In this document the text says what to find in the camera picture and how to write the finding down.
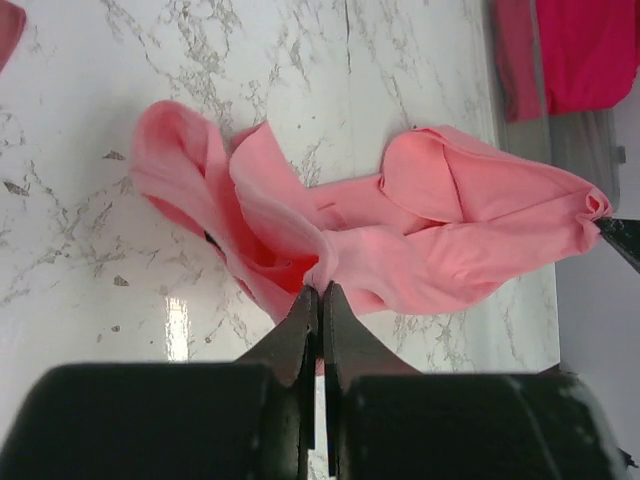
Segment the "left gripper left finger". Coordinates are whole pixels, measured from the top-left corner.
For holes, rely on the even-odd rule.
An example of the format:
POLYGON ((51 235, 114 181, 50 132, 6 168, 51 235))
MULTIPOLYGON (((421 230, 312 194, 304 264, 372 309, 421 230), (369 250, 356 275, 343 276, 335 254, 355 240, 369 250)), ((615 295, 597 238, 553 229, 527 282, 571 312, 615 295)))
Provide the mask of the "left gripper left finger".
POLYGON ((319 297, 225 363, 85 363, 33 386, 5 479, 303 479, 315 445, 319 297))

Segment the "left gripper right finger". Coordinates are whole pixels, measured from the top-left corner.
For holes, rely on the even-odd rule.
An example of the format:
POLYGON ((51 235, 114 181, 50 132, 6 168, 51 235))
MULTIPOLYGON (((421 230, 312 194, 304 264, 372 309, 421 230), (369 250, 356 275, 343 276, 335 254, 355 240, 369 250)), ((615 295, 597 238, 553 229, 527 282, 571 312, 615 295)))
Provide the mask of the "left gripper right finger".
POLYGON ((356 318, 338 284, 321 313, 331 476, 628 477, 628 455, 576 377, 422 373, 356 318))

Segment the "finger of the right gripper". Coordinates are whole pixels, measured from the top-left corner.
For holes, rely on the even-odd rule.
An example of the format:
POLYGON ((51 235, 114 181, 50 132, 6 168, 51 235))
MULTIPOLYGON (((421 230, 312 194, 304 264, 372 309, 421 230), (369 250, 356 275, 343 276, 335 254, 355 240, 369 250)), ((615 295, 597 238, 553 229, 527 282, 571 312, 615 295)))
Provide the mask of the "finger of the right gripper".
POLYGON ((601 218, 595 224, 604 240, 637 272, 640 273, 640 221, 601 218))

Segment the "pink t shirt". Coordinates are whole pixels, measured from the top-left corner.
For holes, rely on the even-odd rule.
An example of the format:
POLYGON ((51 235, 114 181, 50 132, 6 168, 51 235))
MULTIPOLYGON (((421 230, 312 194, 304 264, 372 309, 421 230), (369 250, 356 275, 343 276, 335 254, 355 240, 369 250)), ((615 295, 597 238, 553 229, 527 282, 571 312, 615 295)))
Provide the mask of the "pink t shirt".
POLYGON ((396 136, 377 174, 308 187, 267 123, 225 143, 173 101, 140 117, 131 177, 163 215, 207 240, 275 321, 302 287, 331 283, 358 314, 462 311, 588 252, 612 212, 588 181, 449 126, 396 136))

